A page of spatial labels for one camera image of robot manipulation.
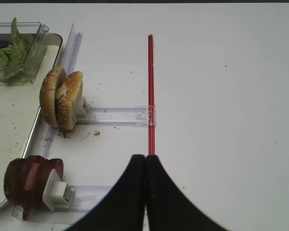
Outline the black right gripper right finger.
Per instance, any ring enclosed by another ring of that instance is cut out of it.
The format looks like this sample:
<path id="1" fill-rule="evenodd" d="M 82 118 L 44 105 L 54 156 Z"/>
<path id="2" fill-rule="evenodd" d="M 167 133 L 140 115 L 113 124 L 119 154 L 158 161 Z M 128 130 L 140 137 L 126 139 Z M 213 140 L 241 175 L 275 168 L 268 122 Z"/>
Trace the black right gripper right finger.
<path id="1" fill-rule="evenodd" d="M 224 231 L 171 180 L 158 156 L 146 157 L 147 216 L 151 231 Z"/>

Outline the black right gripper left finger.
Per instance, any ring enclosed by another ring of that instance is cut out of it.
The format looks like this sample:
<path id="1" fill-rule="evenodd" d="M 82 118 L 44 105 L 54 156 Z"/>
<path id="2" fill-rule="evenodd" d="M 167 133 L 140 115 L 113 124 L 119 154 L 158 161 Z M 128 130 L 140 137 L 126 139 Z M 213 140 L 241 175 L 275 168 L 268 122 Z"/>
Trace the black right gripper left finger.
<path id="1" fill-rule="evenodd" d="M 68 231 L 141 231 L 145 212 L 145 156 L 132 155 L 108 194 Z"/>

